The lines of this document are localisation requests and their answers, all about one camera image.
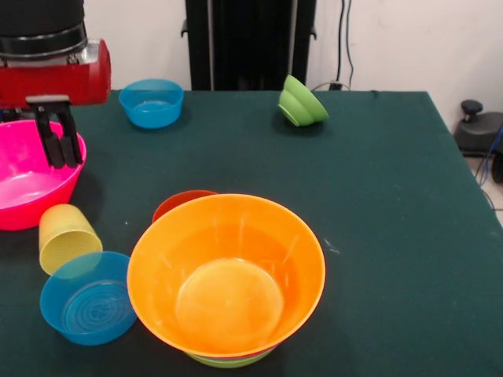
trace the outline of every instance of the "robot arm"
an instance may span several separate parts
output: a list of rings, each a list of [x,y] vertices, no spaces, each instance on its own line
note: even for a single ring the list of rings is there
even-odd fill
[[[0,109],[31,111],[47,162],[82,163],[72,105],[100,104],[111,85],[103,40],[89,40],[83,0],[0,0]],[[57,115],[63,135],[50,129]]]

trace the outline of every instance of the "blue bowl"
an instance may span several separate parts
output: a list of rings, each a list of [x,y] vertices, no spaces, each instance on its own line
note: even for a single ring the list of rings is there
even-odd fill
[[[117,339],[136,321],[127,294],[129,257],[91,253],[61,266],[40,295],[46,322],[66,339],[97,346]]]
[[[183,89],[162,79],[141,80],[119,94],[129,120],[141,128],[162,128],[175,122],[182,112]]]

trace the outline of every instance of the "bowl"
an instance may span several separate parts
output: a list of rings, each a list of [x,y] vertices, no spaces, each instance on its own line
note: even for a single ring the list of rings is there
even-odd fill
[[[60,123],[50,125],[62,135]],[[85,163],[86,145],[77,137]],[[50,167],[34,120],[0,123],[0,230],[33,228],[48,208],[68,203],[84,163]]]
[[[40,295],[44,320],[83,346],[111,342],[136,320],[127,295],[129,258],[112,251],[86,254],[61,266]]]
[[[274,348],[250,357],[231,357],[229,359],[202,357],[191,354],[189,354],[189,356],[195,361],[199,361],[200,363],[205,364],[209,367],[231,369],[246,367],[247,365],[256,363],[257,361],[260,361],[264,357],[266,357],[269,353],[273,352],[273,350]]]
[[[178,194],[174,194],[170,196],[166,200],[164,200],[154,212],[152,216],[152,222],[160,218],[166,212],[172,210],[175,207],[178,207],[180,204],[187,203],[190,200],[202,198],[203,196],[215,195],[216,192],[208,191],[208,190],[190,190],[179,192]]]
[[[174,123],[182,112],[183,89],[163,79],[134,82],[121,90],[119,102],[136,126],[156,129]]]
[[[325,283],[321,246],[287,208],[219,194],[150,225],[131,255],[127,287],[141,322],[197,357],[263,353],[296,332]]]
[[[309,126],[329,117],[314,94],[291,75],[285,80],[278,107],[295,126]]]

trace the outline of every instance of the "plastic cup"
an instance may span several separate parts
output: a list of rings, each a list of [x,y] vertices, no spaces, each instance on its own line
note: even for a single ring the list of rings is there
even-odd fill
[[[74,258],[97,251],[103,251],[103,245],[79,208],[59,204],[42,215],[39,261],[47,274],[52,275]]]
[[[202,198],[204,196],[215,195],[217,192],[208,191],[208,190],[190,190],[179,192],[173,196],[170,196],[166,200],[164,200],[160,206],[157,207],[154,215],[152,217],[152,222],[155,222],[158,218],[160,218],[163,214],[172,210],[173,208],[178,207],[180,204],[187,203],[190,200]]]

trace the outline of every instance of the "yellow cup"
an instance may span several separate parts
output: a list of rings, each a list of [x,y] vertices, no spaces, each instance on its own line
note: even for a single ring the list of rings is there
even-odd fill
[[[39,261],[49,275],[72,259],[97,251],[103,251],[103,245],[79,208],[58,204],[40,219]]]

